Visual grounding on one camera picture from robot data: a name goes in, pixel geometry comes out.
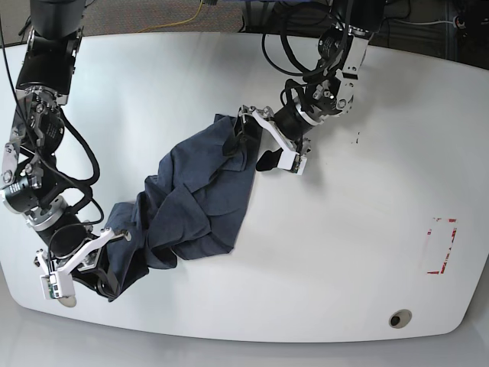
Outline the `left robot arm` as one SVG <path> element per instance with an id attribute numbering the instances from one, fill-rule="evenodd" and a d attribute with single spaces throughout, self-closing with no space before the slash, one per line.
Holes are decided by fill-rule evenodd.
<path id="1" fill-rule="evenodd" d="M 107 225 L 127 236 L 105 247 L 108 280 L 97 291 L 114 300 L 155 268 L 175 268 L 231 252 L 248 209 L 254 175 L 280 169 L 301 174 L 306 134 L 347 112 L 354 80 L 373 34 L 380 30 L 379 1 L 335 1 L 333 22 L 318 43 L 315 67 L 300 63 L 287 38 L 293 15 L 282 18 L 280 42 L 294 71 L 280 94 L 281 108 L 242 106 L 236 116 L 216 115 L 204 130 L 175 145 L 132 202 L 113 206 Z"/>

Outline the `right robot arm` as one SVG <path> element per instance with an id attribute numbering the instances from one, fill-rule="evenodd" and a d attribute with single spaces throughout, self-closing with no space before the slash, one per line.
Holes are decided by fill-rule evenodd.
<path id="1" fill-rule="evenodd" d="M 1 170 L 3 203 L 22 215 L 45 243 L 34 263 L 42 270 L 44 296 L 68 301 L 80 283 L 98 295 L 114 300 L 121 292 L 110 268 L 106 246 L 130 239 L 126 230 L 104 228 L 80 221 L 79 211 L 94 203 L 93 185 L 100 168 L 92 149 L 82 143 L 92 175 L 70 177 L 57 168 L 56 150 L 63 136 L 82 136 L 69 122 L 67 104 L 75 72 L 76 55 L 83 37 L 83 1 L 32 1 L 31 31 L 21 71 L 10 82 L 15 117 L 4 146 Z"/>

